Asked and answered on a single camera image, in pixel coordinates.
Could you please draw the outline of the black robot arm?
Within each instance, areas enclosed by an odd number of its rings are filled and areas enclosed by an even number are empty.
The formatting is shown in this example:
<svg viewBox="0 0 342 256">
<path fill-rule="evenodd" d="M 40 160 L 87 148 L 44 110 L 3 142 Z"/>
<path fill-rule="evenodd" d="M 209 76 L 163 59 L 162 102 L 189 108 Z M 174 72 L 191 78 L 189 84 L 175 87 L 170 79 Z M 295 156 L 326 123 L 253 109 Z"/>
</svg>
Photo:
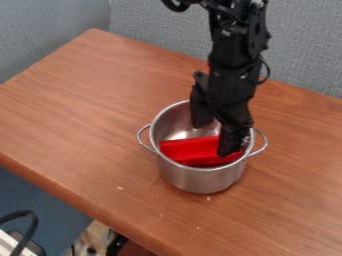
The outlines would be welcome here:
<svg viewBox="0 0 342 256">
<path fill-rule="evenodd" d="M 257 87 L 270 78 L 262 52 L 269 49 L 269 0 L 161 0 L 174 12 L 198 5 L 209 13 L 211 51 L 209 71 L 194 73 L 190 96 L 191 122 L 203 128 L 221 123 L 217 154 L 227 156 L 242 148 L 254 126 L 249 102 Z"/>
</svg>

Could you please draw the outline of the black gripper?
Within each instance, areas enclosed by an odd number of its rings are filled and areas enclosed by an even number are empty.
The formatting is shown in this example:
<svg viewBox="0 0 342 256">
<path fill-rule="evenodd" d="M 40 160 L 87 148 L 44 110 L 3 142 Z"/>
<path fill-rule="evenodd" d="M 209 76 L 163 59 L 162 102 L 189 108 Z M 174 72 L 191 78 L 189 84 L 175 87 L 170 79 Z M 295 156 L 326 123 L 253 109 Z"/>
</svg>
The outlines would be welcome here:
<svg viewBox="0 0 342 256">
<path fill-rule="evenodd" d="M 199 129 L 214 120 L 222 124 L 218 156 L 226 157 L 242 148 L 254 125 L 249 101 L 255 95 L 259 78 L 259 61 L 227 66 L 209 60 L 209 73 L 194 73 L 190 111 L 193 126 Z"/>
</svg>

